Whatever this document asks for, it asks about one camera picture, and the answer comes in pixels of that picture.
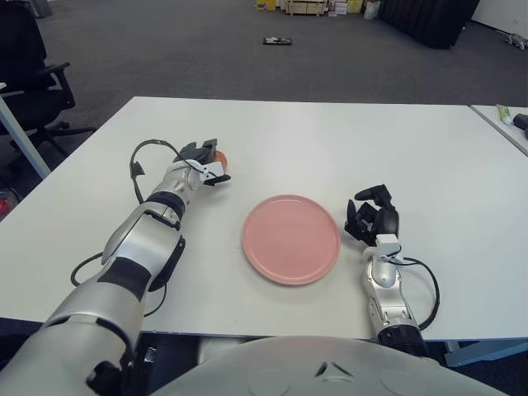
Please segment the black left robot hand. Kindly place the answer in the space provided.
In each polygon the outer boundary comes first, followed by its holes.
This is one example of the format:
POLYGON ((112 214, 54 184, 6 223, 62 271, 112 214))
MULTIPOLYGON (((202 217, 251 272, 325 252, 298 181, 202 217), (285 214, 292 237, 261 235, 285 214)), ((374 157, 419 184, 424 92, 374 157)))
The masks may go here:
POLYGON ((217 143, 217 139, 211 139, 198 147, 197 142, 191 142, 179 152, 179 160, 198 172, 200 180, 207 186, 215 186, 231 179, 226 173, 227 157, 217 149, 217 143))

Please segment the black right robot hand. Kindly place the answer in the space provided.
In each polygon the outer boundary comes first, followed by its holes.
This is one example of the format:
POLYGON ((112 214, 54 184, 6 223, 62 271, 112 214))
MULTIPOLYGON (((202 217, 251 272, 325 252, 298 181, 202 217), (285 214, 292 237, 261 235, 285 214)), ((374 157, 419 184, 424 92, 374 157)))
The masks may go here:
POLYGON ((344 230, 355 240, 374 247, 376 237, 381 234, 399 234, 399 214, 392 204, 392 196, 385 184, 359 191, 354 199, 362 205, 356 208, 355 201, 347 202, 344 230))

